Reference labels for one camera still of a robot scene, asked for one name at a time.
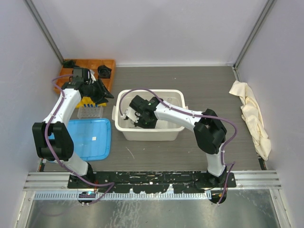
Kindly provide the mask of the white plastic bin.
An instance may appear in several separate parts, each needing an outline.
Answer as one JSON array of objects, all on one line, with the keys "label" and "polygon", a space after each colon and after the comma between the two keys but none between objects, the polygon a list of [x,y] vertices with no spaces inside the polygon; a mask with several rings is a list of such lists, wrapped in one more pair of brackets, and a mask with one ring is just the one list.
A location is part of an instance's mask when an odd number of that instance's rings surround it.
[{"label": "white plastic bin", "polygon": [[150,100],[154,96],[158,96],[163,101],[172,98],[172,105],[187,109],[185,105],[183,93],[174,89],[153,89],[154,93],[146,90],[129,90],[121,91],[117,96],[116,105],[113,107],[112,120],[116,129],[123,133],[124,137],[129,141],[174,141],[179,132],[184,130],[184,127],[168,121],[158,120],[154,129],[143,129],[135,127],[130,121],[126,121],[121,117],[120,112],[125,112],[129,107],[131,100],[139,95],[145,100]]}]

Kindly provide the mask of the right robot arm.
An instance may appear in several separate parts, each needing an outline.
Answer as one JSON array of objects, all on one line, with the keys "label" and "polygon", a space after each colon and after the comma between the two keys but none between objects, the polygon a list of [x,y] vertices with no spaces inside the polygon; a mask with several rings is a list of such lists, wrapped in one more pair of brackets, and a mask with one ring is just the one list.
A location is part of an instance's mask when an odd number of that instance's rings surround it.
[{"label": "right robot arm", "polygon": [[225,182],[227,168],[222,164],[220,150],[226,140],[227,130],[213,110],[207,109],[205,113],[190,111],[155,96],[145,100],[136,95],[124,115],[134,126],[143,129],[154,129],[157,122],[167,121],[192,131],[198,147],[206,153],[208,182],[213,187],[219,187]]}]

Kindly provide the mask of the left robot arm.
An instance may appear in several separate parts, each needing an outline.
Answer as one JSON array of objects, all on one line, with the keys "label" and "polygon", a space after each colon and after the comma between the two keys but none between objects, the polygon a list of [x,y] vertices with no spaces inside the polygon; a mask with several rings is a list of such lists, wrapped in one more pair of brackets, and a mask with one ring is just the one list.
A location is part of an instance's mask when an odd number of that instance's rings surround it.
[{"label": "left robot arm", "polygon": [[84,188],[110,186],[112,183],[96,183],[92,166],[74,152],[74,143],[67,125],[83,97],[89,97],[98,105],[107,103],[113,95],[101,79],[95,78],[93,70],[88,68],[75,67],[67,77],[68,82],[58,88],[60,97],[50,114],[32,126],[37,155],[56,162]]}]

